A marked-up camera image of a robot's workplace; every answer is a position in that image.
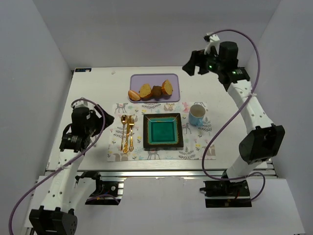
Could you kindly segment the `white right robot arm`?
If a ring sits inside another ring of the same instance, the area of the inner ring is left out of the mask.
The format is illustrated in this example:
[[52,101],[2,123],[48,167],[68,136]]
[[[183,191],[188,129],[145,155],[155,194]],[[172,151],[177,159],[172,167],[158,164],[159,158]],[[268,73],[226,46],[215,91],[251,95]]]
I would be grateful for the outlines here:
[[195,67],[199,67],[199,75],[217,74],[244,120],[247,136],[239,144],[239,156],[221,177],[221,181],[231,182],[243,181],[258,165],[276,156],[285,135],[284,127],[266,115],[247,71],[238,66],[237,55],[235,42],[222,42],[219,50],[212,46],[209,53],[204,49],[192,51],[182,68],[189,76],[195,74]]

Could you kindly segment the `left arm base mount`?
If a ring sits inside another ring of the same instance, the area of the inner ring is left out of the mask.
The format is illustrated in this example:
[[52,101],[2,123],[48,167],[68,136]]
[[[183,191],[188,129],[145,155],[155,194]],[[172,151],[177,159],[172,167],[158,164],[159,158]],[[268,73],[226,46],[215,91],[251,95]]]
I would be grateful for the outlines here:
[[86,205],[118,205],[122,194],[119,193],[119,181],[105,180],[97,171],[85,171],[75,176],[75,186],[85,185],[85,180],[91,179],[93,192],[86,198]]

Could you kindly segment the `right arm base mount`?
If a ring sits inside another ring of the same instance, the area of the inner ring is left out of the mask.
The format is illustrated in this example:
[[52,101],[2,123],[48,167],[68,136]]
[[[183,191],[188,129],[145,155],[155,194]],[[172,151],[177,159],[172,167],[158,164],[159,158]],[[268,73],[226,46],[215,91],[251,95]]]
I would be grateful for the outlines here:
[[205,196],[206,208],[249,208],[252,207],[247,181],[204,181],[200,188]]

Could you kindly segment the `yellow bread slice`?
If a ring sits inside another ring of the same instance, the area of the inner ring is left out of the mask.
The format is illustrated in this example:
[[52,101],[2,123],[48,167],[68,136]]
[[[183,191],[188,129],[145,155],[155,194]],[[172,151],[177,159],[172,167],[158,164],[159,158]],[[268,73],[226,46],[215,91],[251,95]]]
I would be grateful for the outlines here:
[[149,99],[152,97],[152,88],[149,84],[143,84],[139,90],[139,96],[141,99]]

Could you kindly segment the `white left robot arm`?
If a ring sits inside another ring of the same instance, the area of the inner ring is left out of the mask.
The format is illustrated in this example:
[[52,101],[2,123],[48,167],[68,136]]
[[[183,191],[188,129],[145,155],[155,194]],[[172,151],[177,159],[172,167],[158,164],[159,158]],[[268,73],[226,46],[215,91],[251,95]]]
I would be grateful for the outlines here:
[[86,150],[94,144],[114,117],[101,107],[90,109],[86,104],[72,108],[71,123],[62,133],[57,169],[50,175],[50,188],[38,209],[32,209],[29,221],[39,235],[73,235],[78,219],[79,205],[86,202],[97,188],[100,177],[97,172],[77,175]]

